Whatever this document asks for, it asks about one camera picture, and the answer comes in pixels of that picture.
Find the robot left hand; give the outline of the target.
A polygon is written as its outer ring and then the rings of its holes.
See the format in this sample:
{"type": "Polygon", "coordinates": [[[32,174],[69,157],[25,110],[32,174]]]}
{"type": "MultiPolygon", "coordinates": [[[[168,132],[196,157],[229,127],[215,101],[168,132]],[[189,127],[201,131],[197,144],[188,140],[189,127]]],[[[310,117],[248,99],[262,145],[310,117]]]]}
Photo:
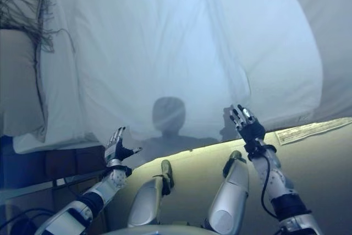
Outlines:
{"type": "Polygon", "coordinates": [[[104,160],[106,167],[121,166],[122,162],[137,154],[142,150],[141,147],[134,147],[128,149],[123,146],[123,134],[126,127],[118,128],[114,133],[112,133],[110,139],[104,147],[104,160]]]}

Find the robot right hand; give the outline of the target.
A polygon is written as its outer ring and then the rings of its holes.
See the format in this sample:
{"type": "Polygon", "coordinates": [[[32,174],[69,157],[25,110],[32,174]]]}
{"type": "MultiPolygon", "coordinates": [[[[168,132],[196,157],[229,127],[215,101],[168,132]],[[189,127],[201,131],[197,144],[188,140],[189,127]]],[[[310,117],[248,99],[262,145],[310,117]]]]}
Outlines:
{"type": "Polygon", "coordinates": [[[237,108],[229,111],[229,117],[246,144],[253,144],[256,139],[264,139],[265,128],[248,108],[237,105],[237,108]]]}

